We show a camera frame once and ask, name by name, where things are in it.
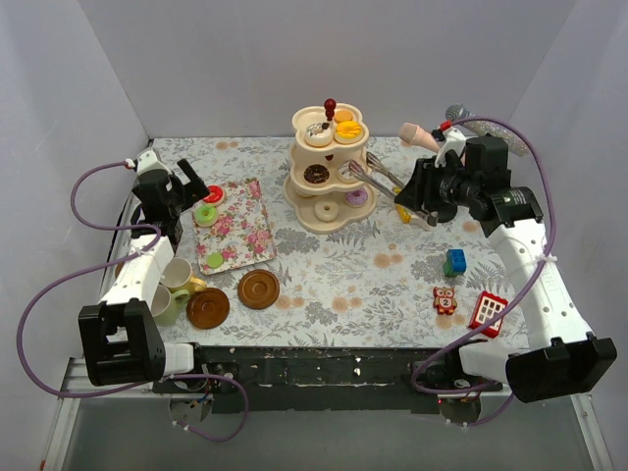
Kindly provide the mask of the cream three-tier dessert stand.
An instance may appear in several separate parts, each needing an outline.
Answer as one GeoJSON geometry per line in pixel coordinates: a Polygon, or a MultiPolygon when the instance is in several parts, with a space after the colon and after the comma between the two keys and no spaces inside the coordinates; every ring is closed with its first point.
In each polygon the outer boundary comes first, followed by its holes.
{"type": "Polygon", "coordinates": [[[320,106],[305,107],[295,112],[291,118],[291,125],[294,141],[288,152],[289,173],[283,184],[283,194],[301,227],[314,234],[328,235],[350,223],[368,218],[377,205],[377,195],[372,186],[361,180],[357,183],[342,183],[337,177],[337,168],[344,162],[355,164],[367,175],[371,174],[367,165],[369,130],[363,122],[360,110],[350,104],[328,98],[320,106]],[[313,123],[328,121],[335,133],[337,123],[334,115],[338,109],[348,109],[353,113],[353,121],[358,122],[364,129],[363,137],[349,145],[340,144],[335,139],[324,147],[308,145],[303,139],[304,132],[313,123]],[[325,183],[309,184],[305,181],[303,172],[312,164],[324,165],[329,170],[330,177],[325,183]],[[368,202],[361,207],[348,206],[345,203],[345,194],[360,187],[368,191],[368,202]],[[333,222],[324,223],[315,217],[314,205],[321,200],[335,201],[339,206],[339,216],[333,222]]]}

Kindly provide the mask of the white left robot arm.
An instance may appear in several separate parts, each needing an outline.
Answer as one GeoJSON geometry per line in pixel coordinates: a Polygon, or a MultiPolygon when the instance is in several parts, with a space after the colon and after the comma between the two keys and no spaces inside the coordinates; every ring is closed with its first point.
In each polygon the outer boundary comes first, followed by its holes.
{"type": "Polygon", "coordinates": [[[88,378],[109,386],[175,375],[185,391],[196,393],[208,383],[207,366],[194,359],[191,344],[163,342],[151,306],[183,235],[181,213],[207,196],[208,187],[185,159],[177,165],[186,183],[149,149],[134,163],[132,193],[139,204],[126,227],[131,260],[99,302],[78,314],[88,378]]]}

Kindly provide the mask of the orange round biscuit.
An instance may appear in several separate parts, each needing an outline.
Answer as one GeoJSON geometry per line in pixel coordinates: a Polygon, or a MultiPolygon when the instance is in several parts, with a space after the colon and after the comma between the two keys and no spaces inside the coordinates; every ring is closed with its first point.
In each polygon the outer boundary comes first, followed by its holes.
{"type": "Polygon", "coordinates": [[[338,109],[335,112],[334,120],[338,124],[342,122],[353,121],[353,113],[348,109],[338,109]]]}

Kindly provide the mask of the floral serving tray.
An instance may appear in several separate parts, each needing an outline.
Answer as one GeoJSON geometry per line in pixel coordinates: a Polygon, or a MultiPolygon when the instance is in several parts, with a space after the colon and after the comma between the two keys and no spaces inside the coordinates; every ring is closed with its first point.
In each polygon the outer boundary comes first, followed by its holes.
{"type": "Polygon", "coordinates": [[[203,199],[192,207],[194,244],[200,273],[206,276],[267,262],[277,255],[268,211],[263,201],[260,182],[255,178],[218,184],[226,194],[224,202],[215,206],[217,222],[208,228],[195,225],[193,214],[203,199]],[[224,264],[210,269],[206,257],[220,252],[224,264]]]}

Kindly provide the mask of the chocolate sprinkled donut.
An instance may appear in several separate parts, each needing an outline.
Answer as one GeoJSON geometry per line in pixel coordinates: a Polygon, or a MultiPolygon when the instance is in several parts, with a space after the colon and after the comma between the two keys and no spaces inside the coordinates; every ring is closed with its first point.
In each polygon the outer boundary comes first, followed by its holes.
{"type": "Polygon", "coordinates": [[[329,179],[330,172],[324,165],[312,164],[305,169],[303,177],[309,184],[322,184],[329,179]]]}

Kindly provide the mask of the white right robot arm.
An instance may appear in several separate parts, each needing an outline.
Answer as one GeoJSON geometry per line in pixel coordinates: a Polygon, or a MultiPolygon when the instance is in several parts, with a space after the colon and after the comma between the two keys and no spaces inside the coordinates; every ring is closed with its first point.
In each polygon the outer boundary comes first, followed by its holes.
{"type": "Polygon", "coordinates": [[[416,162],[408,184],[395,198],[408,209],[453,215],[468,209],[507,270],[520,307],[528,348],[508,350],[495,340],[456,341],[447,349],[445,381],[466,390],[479,378],[503,383],[528,403],[589,392],[617,357],[610,338],[598,338],[573,303],[551,247],[554,229],[534,192],[513,186],[505,141],[467,139],[460,150],[443,148],[416,162]]]}

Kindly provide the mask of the green round biscuit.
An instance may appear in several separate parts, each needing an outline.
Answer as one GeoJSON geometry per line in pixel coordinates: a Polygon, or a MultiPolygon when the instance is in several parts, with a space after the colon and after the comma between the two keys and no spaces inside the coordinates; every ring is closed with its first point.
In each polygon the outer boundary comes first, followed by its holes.
{"type": "Polygon", "coordinates": [[[206,257],[205,262],[210,269],[218,269],[224,264],[224,257],[220,252],[214,252],[206,257]]]}

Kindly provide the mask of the yellow toy window block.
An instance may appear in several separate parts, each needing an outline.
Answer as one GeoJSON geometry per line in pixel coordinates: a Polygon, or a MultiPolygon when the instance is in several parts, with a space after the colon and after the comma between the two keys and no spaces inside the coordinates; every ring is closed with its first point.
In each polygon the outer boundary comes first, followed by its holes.
{"type": "Polygon", "coordinates": [[[398,204],[395,205],[395,208],[397,210],[397,213],[399,215],[401,222],[404,225],[420,227],[424,231],[429,231],[432,228],[432,226],[426,221],[426,219],[421,214],[417,214],[398,204]]]}

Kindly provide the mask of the red glazed donut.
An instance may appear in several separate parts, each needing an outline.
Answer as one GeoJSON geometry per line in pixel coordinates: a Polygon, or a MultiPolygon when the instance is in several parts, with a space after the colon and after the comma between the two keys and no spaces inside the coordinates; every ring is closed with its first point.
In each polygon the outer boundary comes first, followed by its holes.
{"type": "Polygon", "coordinates": [[[203,198],[204,203],[213,206],[219,206],[224,202],[226,194],[221,186],[208,185],[207,189],[209,191],[209,194],[203,198]]]}

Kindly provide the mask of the red owl toy figure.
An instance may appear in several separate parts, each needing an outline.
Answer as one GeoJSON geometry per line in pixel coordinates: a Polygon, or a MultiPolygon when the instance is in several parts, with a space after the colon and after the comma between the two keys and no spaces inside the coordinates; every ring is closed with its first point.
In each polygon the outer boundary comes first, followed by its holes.
{"type": "Polygon", "coordinates": [[[433,307],[436,309],[438,315],[450,316],[454,314],[457,308],[454,288],[434,287],[433,296],[433,307]]]}

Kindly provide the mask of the white donut chocolate stripes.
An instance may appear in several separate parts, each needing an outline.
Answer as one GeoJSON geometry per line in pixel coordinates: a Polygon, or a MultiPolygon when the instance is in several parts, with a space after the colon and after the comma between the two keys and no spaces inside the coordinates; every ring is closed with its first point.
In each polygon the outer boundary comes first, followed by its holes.
{"type": "Polygon", "coordinates": [[[359,178],[352,173],[349,162],[344,162],[338,166],[337,177],[342,183],[357,183],[359,181],[359,178]]]}

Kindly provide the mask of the white donut with chocolate square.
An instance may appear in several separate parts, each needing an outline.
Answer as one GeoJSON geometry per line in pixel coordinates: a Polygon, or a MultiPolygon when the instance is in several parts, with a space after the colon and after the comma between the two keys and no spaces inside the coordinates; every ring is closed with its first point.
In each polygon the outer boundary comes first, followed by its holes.
{"type": "Polygon", "coordinates": [[[304,132],[304,141],[313,147],[324,147],[334,140],[334,129],[330,122],[309,125],[304,132]]]}

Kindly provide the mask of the brown wooden coaster near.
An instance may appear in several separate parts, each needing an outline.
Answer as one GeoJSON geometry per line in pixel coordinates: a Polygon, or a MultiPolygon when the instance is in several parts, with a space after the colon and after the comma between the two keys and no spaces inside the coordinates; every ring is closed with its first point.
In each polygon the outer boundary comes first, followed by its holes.
{"type": "Polygon", "coordinates": [[[230,307],[230,301],[222,290],[208,288],[190,298],[186,306],[186,316],[197,329],[214,329],[227,320],[230,307]]]}

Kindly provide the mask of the purple sprinkled donut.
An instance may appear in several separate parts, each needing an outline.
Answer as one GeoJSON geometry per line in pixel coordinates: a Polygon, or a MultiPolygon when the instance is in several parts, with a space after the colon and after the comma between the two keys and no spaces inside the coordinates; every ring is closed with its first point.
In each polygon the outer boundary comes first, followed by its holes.
{"type": "Polygon", "coordinates": [[[369,193],[364,187],[347,192],[344,196],[345,203],[351,207],[364,206],[369,200],[369,193]]]}

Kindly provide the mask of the yellow glazed donut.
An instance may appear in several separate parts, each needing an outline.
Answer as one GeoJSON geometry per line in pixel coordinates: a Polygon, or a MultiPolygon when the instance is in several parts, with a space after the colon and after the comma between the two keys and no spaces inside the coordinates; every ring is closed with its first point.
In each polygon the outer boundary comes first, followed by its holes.
{"type": "Polygon", "coordinates": [[[334,139],[340,144],[349,145],[358,142],[363,135],[364,129],[358,122],[347,120],[337,123],[334,139]]]}

